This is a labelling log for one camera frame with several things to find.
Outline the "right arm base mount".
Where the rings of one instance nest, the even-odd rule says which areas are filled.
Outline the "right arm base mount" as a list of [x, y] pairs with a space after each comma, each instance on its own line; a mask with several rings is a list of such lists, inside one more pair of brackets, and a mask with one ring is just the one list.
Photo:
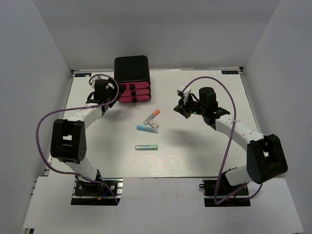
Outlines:
[[[250, 201], [248, 200], [249, 190], [247, 186], [242, 188], [240, 191], [237, 191], [222, 203], [215, 204], [215, 186], [216, 179], [202, 180], [202, 182], [199, 184], [199, 189], [203, 191], [205, 207], [249, 207], [251, 205]], [[239, 188], [240, 185], [230, 186], [220, 182], [216, 198], [217, 200], [221, 200]]]

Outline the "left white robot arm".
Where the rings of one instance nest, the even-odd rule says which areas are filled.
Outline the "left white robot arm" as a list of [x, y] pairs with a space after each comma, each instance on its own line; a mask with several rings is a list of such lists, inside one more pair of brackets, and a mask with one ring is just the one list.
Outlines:
[[93, 88], [84, 109], [68, 119], [54, 121], [50, 154], [87, 181], [86, 189], [97, 195], [103, 189], [103, 182], [99, 170], [86, 156], [86, 129], [116, 103], [126, 88], [112, 78], [93, 81]]

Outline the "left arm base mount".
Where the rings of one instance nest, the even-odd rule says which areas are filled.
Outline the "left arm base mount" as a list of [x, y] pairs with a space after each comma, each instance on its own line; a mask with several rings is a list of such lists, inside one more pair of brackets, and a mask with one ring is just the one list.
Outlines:
[[[123, 178], [102, 179], [119, 202], [123, 189]], [[75, 180], [71, 205], [81, 206], [116, 206], [117, 203], [111, 192], [104, 185], [91, 185], [90, 182]]]

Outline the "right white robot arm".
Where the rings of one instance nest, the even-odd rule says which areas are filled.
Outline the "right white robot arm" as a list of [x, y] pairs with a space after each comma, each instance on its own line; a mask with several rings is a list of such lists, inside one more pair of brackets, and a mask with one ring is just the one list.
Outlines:
[[222, 173], [220, 188], [223, 193], [230, 195], [240, 184], [262, 184], [288, 171], [279, 137], [274, 134], [266, 136], [236, 121], [229, 111], [219, 107], [213, 88], [201, 88], [199, 98], [190, 89], [179, 90], [177, 94], [181, 99], [174, 111], [185, 118], [192, 114], [202, 116], [208, 126], [231, 138], [246, 152], [245, 166]]

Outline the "black drawer cabinet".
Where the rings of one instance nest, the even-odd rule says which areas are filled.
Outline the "black drawer cabinet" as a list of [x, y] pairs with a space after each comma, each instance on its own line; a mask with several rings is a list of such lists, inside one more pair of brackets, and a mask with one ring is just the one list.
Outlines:
[[114, 60], [114, 78], [119, 83], [146, 81], [151, 84], [149, 61], [144, 55]]

